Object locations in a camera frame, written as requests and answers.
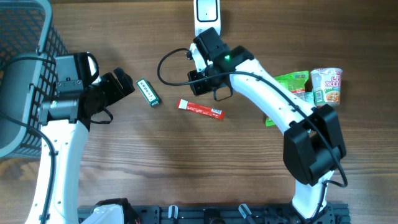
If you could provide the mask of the red snack packet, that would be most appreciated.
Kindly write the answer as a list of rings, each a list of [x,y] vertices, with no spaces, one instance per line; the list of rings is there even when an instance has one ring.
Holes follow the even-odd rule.
[[[196,114],[206,115],[215,119],[224,119],[224,111],[209,108],[203,105],[198,105],[196,103],[189,102],[187,100],[180,99],[177,103],[177,108],[180,110],[191,111]]]

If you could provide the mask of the small green box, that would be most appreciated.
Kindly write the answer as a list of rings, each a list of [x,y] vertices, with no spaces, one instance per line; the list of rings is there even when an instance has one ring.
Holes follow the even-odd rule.
[[[145,78],[141,78],[136,82],[136,84],[140,92],[142,93],[142,95],[144,96],[144,98],[146,99],[148,104],[150,104],[151,107],[160,105],[160,99],[158,95],[155,93],[150,83]]]

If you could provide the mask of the green snack bag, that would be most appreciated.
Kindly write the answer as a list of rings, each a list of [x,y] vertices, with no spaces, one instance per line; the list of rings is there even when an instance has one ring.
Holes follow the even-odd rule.
[[[309,79],[309,71],[292,72],[274,78],[288,91],[305,101],[305,84]]]

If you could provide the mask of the cup noodles container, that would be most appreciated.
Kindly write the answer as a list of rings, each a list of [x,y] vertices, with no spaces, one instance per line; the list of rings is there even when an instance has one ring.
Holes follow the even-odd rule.
[[[310,72],[317,107],[340,104],[342,74],[340,68],[316,68]]]

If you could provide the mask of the teal wet wipes packet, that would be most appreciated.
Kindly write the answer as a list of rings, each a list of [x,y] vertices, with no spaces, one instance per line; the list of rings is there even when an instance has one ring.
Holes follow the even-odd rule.
[[[310,103],[312,106],[316,106],[314,93],[312,91],[311,92],[305,92],[305,101]]]

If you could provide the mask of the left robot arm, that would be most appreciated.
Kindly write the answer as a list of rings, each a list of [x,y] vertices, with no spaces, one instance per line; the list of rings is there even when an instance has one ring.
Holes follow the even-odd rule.
[[[58,56],[58,73],[39,107],[42,137],[39,174],[27,223],[78,223],[80,161],[94,124],[93,115],[134,92],[132,78],[120,67],[99,75],[89,52]]]

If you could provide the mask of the white barcode scanner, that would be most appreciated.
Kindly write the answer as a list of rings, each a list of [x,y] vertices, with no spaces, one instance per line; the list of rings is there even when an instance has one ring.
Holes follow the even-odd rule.
[[[221,34],[220,0],[193,0],[193,11],[196,36],[211,27]]]

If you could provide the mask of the grey plastic shopping basket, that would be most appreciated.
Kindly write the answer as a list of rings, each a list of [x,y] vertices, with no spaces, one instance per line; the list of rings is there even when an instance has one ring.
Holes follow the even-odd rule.
[[[52,18],[49,1],[1,1],[1,112],[34,128],[58,78],[55,57],[68,52]]]

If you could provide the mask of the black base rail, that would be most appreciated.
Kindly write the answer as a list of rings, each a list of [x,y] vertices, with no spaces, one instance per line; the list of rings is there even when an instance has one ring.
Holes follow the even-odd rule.
[[[140,223],[351,223],[347,204],[327,203],[326,208],[318,214],[318,219],[307,222],[297,215],[290,204],[273,204],[265,206],[250,206],[250,218],[244,218],[235,207],[179,207],[177,218],[169,215],[168,207],[133,206],[140,218]],[[93,208],[78,209],[79,223],[83,223]]]

